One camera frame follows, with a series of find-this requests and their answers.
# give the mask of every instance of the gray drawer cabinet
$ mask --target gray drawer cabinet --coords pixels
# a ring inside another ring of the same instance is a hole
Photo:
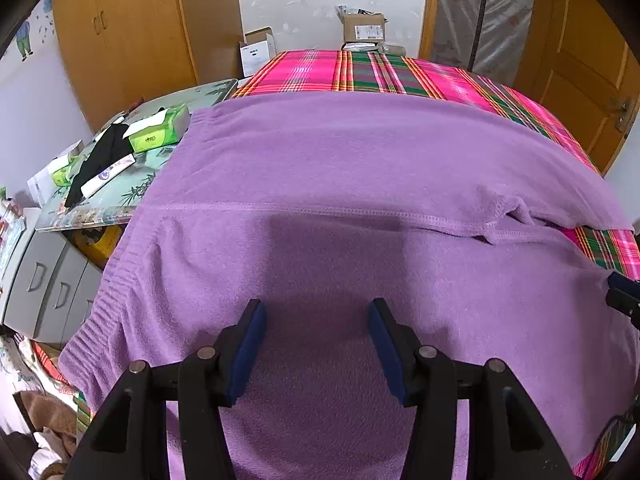
[[[61,349],[89,316],[102,273],[59,233],[30,233],[4,311],[4,325]]]

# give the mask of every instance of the table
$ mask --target table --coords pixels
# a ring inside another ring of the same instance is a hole
[[[142,103],[127,117],[125,123],[144,119],[155,114],[159,108],[186,104],[193,113],[200,108],[213,106],[227,99],[238,86],[237,79],[226,79],[187,88]],[[121,114],[111,118],[100,131],[104,131]],[[95,139],[82,154],[88,155],[95,146]],[[161,146],[143,153],[134,153],[135,163],[98,190],[91,198],[83,200],[73,208],[65,207],[68,187],[59,187],[42,208],[36,231],[63,231],[114,224],[126,224],[146,190],[173,153],[177,144]]]

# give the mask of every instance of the green tissue package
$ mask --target green tissue package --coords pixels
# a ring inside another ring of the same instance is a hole
[[[180,105],[130,124],[124,137],[129,138],[134,152],[146,152],[179,142],[190,123],[187,105]]]

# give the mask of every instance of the silver bolt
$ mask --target silver bolt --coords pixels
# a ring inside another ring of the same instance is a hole
[[[418,349],[418,354],[425,359],[433,359],[438,355],[438,351],[433,346],[423,345]]]
[[[131,372],[132,374],[139,374],[145,368],[146,363],[143,360],[133,361],[129,365],[129,372]]]
[[[489,368],[496,373],[502,373],[506,367],[507,365],[500,359],[489,359]]]
[[[216,354],[216,349],[213,346],[203,346],[198,350],[198,357],[200,359],[211,359]]]

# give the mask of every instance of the purple blanket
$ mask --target purple blanket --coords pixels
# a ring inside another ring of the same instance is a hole
[[[130,361],[181,360],[261,298],[265,341],[222,412],[238,478],[396,480],[414,410],[386,389],[367,333],[383,296],[451,358],[505,359],[575,465],[632,399],[640,349],[604,302],[608,272],[547,222],[630,227],[580,161],[472,107],[364,92],[226,102],[194,115],[60,366],[96,408]]]

